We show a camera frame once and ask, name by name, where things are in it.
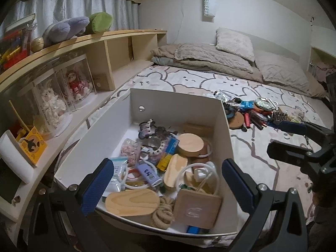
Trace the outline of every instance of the white paper roll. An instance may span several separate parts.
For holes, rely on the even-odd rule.
[[[20,154],[7,132],[9,131],[0,138],[0,156],[13,172],[28,184],[33,178],[34,168]]]

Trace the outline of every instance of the fluffy white pillow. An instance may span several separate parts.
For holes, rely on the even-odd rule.
[[[246,60],[254,61],[253,46],[250,38],[236,31],[218,28],[216,48]]]
[[[297,61],[256,50],[255,63],[262,73],[264,81],[288,85],[305,93],[309,91],[309,81]]]

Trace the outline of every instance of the purple plush toy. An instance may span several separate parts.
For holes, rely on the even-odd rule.
[[[76,17],[48,26],[42,35],[44,48],[75,38],[76,36],[82,36],[89,23],[89,17]]]

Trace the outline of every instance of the rope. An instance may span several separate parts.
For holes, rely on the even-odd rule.
[[[151,226],[166,230],[174,221],[173,207],[175,200],[168,196],[160,197],[160,205],[152,214]]]

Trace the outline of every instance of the yellow card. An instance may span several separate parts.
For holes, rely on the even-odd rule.
[[[29,159],[36,165],[37,161],[41,157],[41,154],[47,147],[47,143],[44,141],[37,129],[33,127],[29,134],[20,143],[20,147]]]

